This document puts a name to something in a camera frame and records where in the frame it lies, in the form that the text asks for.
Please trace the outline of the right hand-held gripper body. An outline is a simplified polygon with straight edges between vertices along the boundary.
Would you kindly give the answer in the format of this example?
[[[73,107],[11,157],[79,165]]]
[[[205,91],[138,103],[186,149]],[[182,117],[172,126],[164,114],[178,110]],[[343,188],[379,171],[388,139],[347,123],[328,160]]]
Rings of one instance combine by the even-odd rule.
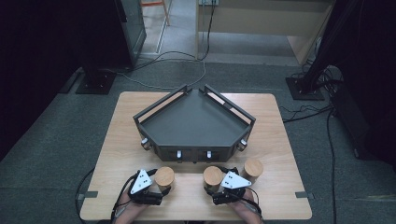
[[[220,191],[212,194],[215,205],[224,203],[235,203],[241,200],[250,187],[251,182],[234,172],[228,172],[220,182]]]

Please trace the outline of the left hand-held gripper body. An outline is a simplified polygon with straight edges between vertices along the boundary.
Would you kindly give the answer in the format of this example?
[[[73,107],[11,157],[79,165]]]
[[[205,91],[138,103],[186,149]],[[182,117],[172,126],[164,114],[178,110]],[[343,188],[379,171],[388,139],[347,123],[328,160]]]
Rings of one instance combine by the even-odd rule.
[[[158,192],[151,192],[149,187],[152,185],[151,176],[148,176],[144,169],[139,170],[133,177],[133,182],[128,189],[128,195],[133,203],[160,205],[163,196]]]

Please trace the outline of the wooden-lid jar of pale nuts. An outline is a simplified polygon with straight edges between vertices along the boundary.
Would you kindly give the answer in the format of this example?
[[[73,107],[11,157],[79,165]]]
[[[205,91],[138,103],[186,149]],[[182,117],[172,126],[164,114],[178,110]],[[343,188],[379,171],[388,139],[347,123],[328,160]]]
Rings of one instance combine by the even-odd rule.
[[[175,172],[172,168],[164,166],[157,170],[154,181],[160,191],[172,188],[175,183]]]

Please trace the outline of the wooden-lid jar of green beans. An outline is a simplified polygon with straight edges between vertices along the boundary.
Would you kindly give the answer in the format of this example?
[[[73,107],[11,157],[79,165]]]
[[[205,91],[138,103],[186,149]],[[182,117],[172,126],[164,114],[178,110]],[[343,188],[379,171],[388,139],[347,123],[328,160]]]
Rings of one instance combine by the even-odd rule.
[[[204,186],[212,191],[218,191],[223,179],[223,172],[217,166],[206,167],[203,172]]]

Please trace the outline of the wooden-lid jar of white contents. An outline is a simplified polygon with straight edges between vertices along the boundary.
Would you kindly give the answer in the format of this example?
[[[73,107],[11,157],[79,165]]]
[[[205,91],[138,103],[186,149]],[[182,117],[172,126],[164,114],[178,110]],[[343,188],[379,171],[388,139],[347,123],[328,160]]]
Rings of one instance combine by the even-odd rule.
[[[244,163],[242,177],[255,183],[263,173],[262,162],[257,159],[247,159]]]

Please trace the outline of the black corner shelf rack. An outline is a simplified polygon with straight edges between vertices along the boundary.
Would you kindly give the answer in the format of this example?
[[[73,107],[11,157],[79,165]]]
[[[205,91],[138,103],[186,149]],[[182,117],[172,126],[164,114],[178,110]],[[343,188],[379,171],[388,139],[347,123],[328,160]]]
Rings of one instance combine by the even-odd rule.
[[[181,86],[134,115],[141,135],[162,161],[226,162],[241,139],[248,141],[256,119],[206,85],[201,90]]]

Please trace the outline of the person's right hand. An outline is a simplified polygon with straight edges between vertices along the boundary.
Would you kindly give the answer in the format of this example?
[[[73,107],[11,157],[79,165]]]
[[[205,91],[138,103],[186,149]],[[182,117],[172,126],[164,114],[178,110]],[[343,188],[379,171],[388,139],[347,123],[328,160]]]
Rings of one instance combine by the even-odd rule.
[[[253,199],[253,195],[250,189],[246,190],[243,198],[247,200]],[[235,213],[241,218],[248,217],[249,215],[252,214],[252,212],[245,206],[245,204],[240,201],[234,203],[228,203],[228,206],[231,207],[235,211]]]

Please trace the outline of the person's left hand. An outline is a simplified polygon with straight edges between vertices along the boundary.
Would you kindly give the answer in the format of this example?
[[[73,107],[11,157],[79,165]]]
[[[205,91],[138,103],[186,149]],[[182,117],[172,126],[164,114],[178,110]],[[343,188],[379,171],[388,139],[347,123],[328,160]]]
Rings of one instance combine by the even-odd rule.
[[[135,208],[137,208],[140,211],[139,215],[141,215],[149,207],[147,204],[138,204],[138,203],[131,202],[127,190],[125,190],[122,193],[122,196],[120,198],[120,203],[126,203],[126,207],[135,207]]]

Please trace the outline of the grey tape marker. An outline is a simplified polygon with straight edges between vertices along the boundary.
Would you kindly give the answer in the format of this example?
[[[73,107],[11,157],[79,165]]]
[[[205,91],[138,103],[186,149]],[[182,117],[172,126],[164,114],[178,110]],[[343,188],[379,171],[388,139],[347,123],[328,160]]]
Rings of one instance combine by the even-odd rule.
[[[296,196],[296,198],[306,198],[309,200],[315,199],[315,196],[313,193],[306,192],[306,191],[297,191],[297,192],[295,192],[295,196]]]
[[[86,191],[85,193],[79,193],[77,199],[82,201],[86,198],[96,198],[98,196],[98,191]]]

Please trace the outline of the black equipment case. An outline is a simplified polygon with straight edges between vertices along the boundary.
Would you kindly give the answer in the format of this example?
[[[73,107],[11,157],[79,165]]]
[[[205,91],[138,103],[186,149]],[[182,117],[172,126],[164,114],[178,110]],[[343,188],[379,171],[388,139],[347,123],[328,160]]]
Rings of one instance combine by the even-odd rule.
[[[396,109],[369,124],[345,85],[331,97],[336,116],[341,120],[357,159],[382,161],[396,173]]]

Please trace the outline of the dark glass-sided cabinet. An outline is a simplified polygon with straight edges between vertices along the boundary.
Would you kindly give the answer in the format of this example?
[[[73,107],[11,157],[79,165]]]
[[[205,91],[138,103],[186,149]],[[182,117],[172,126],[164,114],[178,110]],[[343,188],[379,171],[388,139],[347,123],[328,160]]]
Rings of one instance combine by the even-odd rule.
[[[127,46],[128,66],[134,67],[147,34],[140,0],[115,0]]]

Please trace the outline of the light wooden cabinet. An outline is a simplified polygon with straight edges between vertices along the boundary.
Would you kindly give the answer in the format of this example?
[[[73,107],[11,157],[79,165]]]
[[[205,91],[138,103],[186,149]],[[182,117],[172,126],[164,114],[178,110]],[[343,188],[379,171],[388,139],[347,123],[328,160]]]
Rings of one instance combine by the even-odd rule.
[[[303,64],[326,29],[336,0],[219,0],[196,6],[195,32],[283,35]]]

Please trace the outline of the orange wooden stool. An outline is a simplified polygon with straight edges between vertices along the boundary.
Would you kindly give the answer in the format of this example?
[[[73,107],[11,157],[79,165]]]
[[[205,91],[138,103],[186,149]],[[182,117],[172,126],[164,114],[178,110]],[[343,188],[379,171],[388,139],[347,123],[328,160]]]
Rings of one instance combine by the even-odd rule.
[[[149,1],[140,0],[140,5],[141,7],[162,7],[165,16],[166,25],[168,26],[170,25],[168,9],[165,0],[149,0]]]

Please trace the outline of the black curtain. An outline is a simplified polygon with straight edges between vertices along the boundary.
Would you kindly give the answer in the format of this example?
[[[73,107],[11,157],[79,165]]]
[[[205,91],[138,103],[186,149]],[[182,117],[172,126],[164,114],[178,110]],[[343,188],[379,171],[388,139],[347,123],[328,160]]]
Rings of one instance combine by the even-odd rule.
[[[0,0],[0,161],[79,67],[110,66],[116,0]]]
[[[396,0],[358,0],[335,65],[355,93],[396,94]]]

